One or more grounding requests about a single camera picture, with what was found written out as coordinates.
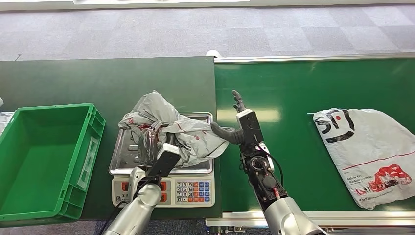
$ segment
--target gray carpet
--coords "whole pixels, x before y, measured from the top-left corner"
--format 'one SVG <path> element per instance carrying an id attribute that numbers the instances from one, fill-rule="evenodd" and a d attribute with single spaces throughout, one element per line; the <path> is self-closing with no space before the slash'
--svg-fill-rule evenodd
<path id="1" fill-rule="evenodd" d="M 211 49 L 228 57 L 415 52 L 415 5 L 0 13 L 0 60 L 200 56 Z M 102 225 L 7 228 L 0 235 L 96 235 Z M 202 220 L 169 220 L 152 221 L 145 234 L 206 232 Z"/>

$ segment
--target white plastic bag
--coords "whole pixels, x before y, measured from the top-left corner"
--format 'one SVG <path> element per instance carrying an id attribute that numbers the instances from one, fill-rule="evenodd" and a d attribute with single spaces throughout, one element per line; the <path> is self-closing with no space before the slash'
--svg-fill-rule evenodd
<path id="1" fill-rule="evenodd" d="M 0 135 L 5 130 L 6 126 L 9 124 L 10 120 L 13 117 L 14 112 L 2 112 L 0 113 Z"/>
<path id="2" fill-rule="evenodd" d="M 158 133 L 159 145 L 166 143 L 166 133 L 175 133 L 181 145 L 181 159 L 176 167 L 189 167 L 219 157 L 229 144 L 214 134 L 208 123 L 180 115 L 157 91 L 144 95 L 118 126 L 131 129 L 132 133 L 152 127 Z"/>
<path id="3" fill-rule="evenodd" d="M 415 195 L 415 136 L 392 117 L 373 109 L 332 108 L 313 120 L 361 208 Z"/>

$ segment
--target weighing scale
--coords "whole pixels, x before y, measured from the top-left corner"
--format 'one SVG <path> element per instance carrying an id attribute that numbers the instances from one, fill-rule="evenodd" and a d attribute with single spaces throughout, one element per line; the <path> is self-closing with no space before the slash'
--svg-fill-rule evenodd
<path id="1" fill-rule="evenodd" d="M 209 123 L 211 113 L 180 113 L 191 119 Z M 109 173 L 112 180 L 112 201 L 116 206 L 121 201 L 129 203 L 128 184 L 133 168 L 138 166 L 134 157 L 138 155 L 136 144 L 131 140 L 128 130 L 120 130 L 111 158 Z M 213 160 L 201 162 L 186 168 L 173 169 L 168 177 L 161 180 L 161 200 L 156 207 L 195 208 L 211 207 L 215 204 L 215 174 Z"/>

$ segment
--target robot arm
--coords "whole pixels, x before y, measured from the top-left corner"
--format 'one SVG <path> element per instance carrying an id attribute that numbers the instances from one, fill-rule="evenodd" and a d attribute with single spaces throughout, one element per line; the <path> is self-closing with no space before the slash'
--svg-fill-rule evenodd
<path id="1" fill-rule="evenodd" d="M 152 167 L 134 168 L 130 174 L 130 203 L 125 206 L 104 235 L 140 235 L 150 220 L 154 207 L 161 199 L 162 177 L 168 176 L 180 159 L 179 148 L 169 143 L 159 150 Z"/>
<path id="2" fill-rule="evenodd" d="M 302 212 L 294 199 L 288 196 L 282 183 L 274 176 L 271 167 L 272 156 L 263 143 L 264 138 L 255 112 L 245 108 L 237 91 L 233 90 L 232 94 L 236 101 L 234 108 L 238 112 L 236 120 L 240 129 L 227 131 L 215 123 L 212 124 L 212 130 L 230 143 L 239 145 L 243 171 L 254 189 L 271 233 L 273 235 L 326 235 L 326 232 Z"/>

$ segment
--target green bin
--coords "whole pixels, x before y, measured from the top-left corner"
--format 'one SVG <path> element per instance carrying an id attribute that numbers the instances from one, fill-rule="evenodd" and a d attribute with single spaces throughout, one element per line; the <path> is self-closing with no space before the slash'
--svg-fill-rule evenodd
<path id="1" fill-rule="evenodd" d="M 90 103 L 19 108 L 0 136 L 0 227 L 79 219 L 104 126 Z"/>

